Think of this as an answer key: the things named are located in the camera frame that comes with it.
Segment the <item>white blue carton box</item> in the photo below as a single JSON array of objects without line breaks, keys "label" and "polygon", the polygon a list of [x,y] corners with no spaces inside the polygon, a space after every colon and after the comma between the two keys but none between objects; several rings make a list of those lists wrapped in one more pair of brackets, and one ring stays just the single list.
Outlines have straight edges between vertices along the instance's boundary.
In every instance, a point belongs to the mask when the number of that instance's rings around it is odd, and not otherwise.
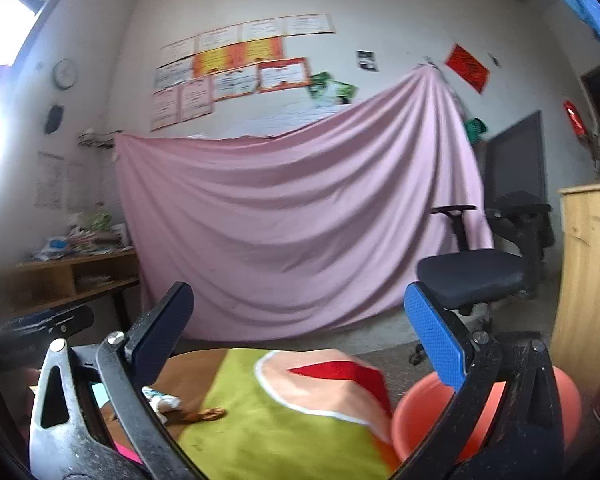
[{"label": "white blue carton box", "polygon": [[142,393],[151,408],[157,413],[164,414],[176,411],[180,408],[182,403],[181,399],[177,396],[160,392],[151,387],[143,387]]}]

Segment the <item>pink plastic basin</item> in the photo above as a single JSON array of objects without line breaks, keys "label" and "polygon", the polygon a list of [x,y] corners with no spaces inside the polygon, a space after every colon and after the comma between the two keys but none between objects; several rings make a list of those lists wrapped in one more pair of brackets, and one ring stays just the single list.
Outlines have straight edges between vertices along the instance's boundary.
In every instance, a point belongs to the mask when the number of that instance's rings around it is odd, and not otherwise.
[{"label": "pink plastic basin", "polygon": [[[554,366],[553,370],[562,408],[565,448],[569,448],[580,427],[582,399],[573,380],[560,368]],[[459,462],[468,460],[480,450],[500,404],[504,386],[504,382],[496,382],[493,385],[477,425],[457,457]],[[453,394],[454,390],[443,385],[438,375],[432,372],[415,382],[402,396],[391,419],[391,442],[399,460],[406,460],[415,451]]]}]

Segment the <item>pile of papers on shelf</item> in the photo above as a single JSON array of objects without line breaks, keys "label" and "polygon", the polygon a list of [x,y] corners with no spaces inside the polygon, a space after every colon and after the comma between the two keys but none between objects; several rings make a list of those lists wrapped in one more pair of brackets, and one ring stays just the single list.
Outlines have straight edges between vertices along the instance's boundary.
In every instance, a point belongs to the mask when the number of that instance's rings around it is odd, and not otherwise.
[{"label": "pile of papers on shelf", "polygon": [[99,202],[91,212],[79,211],[69,217],[66,235],[51,236],[30,259],[50,261],[70,257],[101,256],[132,248],[124,222],[114,223],[105,204]]}]

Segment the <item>black office chair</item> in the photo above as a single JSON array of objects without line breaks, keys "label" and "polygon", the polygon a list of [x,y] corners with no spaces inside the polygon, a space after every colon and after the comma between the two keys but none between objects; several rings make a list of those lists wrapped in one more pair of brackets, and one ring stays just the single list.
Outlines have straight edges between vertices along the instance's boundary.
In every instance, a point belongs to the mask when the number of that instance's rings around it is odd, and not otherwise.
[{"label": "black office chair", "polygon": [[555,244],[548,202],[543,114],[535,110],[470,149],[480,196],[430,209],[445,218],[455,247],[416,264],[415,281],[444,312],[469,318],[484,307],[479,330],[490,334],[494,306],[534,299]]}]

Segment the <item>colourful patchwork rug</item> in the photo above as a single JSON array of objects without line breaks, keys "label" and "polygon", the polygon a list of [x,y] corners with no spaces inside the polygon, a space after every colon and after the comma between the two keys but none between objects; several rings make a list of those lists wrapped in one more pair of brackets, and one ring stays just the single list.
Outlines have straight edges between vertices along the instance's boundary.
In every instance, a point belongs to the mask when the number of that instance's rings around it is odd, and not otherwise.
[{"label": "colourful patchwork rug", "polygon": [[[201,479],[385,479],[399,463],[384,376],[338,350],[189,352],[147,387],[180,398],[179,410],[227,410],[187,425],[152,410]],[[92,391],[116,449],[138,460],[105,387]]]}]

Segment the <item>pink hanging sheet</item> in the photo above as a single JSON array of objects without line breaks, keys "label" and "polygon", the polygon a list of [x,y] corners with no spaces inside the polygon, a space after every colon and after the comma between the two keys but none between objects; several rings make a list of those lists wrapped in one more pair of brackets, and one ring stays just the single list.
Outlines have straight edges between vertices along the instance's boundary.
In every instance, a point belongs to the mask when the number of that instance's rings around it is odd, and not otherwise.
[{"label": "pink hanging sheet", "polygon": [[274,138],[117,138],[119,193],[148,301],[193,289],[187,338],[338,330],[398,306],[455,247],[430,209],[480,196],[450,86],[423,65]]}]

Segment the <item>green hanging bag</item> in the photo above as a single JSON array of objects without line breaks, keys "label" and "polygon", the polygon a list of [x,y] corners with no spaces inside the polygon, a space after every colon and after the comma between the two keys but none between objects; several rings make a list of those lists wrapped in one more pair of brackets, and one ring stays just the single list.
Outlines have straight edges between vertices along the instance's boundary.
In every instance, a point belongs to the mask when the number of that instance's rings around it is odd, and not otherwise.
[{"label": "green hanging bag", "polygon": [[471,145],[475,145],[482,140],[482,137],[489,131],[486,124],[478,117],[474,117],[465,122],[465,131]]}]

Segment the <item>red fire extinguisher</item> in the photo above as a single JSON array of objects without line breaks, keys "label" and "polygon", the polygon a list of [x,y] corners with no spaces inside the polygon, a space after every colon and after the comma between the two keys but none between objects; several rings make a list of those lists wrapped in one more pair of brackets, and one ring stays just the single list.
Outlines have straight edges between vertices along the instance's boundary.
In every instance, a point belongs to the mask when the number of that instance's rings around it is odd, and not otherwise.
[{"label": "red fire extinguisher", "polygon": [[571,128],[576,137],[578,139],[585,138],[588,130],[585,128],[585,124],[580,113],[578,112],[577,107],[569,100],[565,100],[562,105],[564,106]]}]

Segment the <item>wooden wall shelf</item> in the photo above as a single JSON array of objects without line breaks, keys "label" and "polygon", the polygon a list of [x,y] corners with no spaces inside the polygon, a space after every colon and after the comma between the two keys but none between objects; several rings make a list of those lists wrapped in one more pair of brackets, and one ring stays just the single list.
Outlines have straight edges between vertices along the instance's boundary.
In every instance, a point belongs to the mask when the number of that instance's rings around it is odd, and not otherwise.
[{"label": "wooden wall shelf", "polygon": [[124,292],[140,284],[134,250],[19,263],[0,272],[0,322],[108,297],[121,327],[131,325]]}]

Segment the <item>wall calendar sheets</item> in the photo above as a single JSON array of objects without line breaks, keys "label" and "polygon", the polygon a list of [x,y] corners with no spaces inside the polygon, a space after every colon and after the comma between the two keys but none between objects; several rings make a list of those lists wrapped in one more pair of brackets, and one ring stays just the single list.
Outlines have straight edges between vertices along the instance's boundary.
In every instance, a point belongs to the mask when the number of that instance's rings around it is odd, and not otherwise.
[{"label": "wall calendar sheets", "polygon": [[88,168],[82,162],[38,152],[34,206],[40,209],[77,212],[88,203]]}]

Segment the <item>metal wall rack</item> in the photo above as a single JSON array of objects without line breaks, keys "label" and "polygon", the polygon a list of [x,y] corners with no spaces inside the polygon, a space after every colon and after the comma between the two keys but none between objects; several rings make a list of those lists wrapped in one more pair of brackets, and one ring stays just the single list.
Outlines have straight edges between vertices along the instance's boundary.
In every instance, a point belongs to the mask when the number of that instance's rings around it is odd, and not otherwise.
[{"label": "metal wall rack", "polygon": [[96,132],[94,129],[88,128],[78,135],[78,145],[81,148],[112,150],[114,148],[114,138],[119,133],[121,133],[121,130]]}]

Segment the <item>black cap on wall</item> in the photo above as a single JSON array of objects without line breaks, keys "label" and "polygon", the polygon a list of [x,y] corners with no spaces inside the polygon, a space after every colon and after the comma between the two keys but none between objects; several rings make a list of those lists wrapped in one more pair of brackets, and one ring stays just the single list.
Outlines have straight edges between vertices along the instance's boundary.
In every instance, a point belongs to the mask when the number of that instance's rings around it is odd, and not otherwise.
[{"label": "black cap on wall", "polygon": [[65,107],[54,104],[46,115],[45,125],[44,125],[44,133],[52,134],[56,132],[64,119]]}]

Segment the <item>round wall clock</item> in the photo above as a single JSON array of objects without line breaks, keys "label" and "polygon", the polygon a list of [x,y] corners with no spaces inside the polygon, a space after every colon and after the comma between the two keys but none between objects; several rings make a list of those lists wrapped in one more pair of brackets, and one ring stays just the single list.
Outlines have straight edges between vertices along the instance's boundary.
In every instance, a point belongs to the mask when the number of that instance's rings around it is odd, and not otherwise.
[{"label": "round wall clock", "polygon": [[63,58],[58,61],[52,70],[52,79],[55,87],[66,91],[71,89],[79,79],[79,67],[73,58]]}]

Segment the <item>red paper wall decoration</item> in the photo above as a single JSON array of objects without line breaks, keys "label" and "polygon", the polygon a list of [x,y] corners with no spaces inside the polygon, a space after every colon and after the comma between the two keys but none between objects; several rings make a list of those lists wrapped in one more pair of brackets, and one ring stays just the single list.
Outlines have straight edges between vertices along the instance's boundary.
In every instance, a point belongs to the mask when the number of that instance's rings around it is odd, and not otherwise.
[{"label": "red paper wall decoration", "polygon": [[445,65],[478,93],[482,93],[484,88],[486,88],[490,70],[459,44],[452,47]]}]

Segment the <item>certificates on wall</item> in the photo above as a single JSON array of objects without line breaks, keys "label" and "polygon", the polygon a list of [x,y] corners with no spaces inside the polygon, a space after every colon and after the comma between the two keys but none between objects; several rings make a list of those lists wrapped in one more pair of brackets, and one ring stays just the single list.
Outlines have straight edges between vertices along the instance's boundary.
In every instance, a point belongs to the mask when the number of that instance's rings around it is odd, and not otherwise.
[{"label": "certificates on wall", "polygon": [[288,58],[290,37],[336,32],[326,13],[265,18],[225,26],[159,51],[151,92],[152,131],[210,115],[217,102],[306,88],[309,61]]}]

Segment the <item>green photos on wall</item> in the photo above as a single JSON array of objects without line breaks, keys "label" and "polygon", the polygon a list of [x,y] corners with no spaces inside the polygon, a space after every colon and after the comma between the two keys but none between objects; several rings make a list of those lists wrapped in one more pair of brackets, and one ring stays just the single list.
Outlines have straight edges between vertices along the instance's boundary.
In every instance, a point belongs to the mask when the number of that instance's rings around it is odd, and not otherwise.
[{"label": "green photos on wall", "polygon": [[351,104],[358,87],[336,80],[329,72],[321,72],[311,76],[308,91],[316,106],[330,107]]}]

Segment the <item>small dark wall picture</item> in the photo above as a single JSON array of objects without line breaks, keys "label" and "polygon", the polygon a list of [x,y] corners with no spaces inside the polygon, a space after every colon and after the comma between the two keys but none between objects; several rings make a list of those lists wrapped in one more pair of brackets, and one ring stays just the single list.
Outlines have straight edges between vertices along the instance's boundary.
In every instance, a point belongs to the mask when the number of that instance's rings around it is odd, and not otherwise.
[{"label": "small dark wall picture", "polygon": [[358,52],[356,52],[356,59],[358,60],[358,67],[361,70],[378,72],[379,68],[377,65],[376,54],[374,52],[358,50]]}]

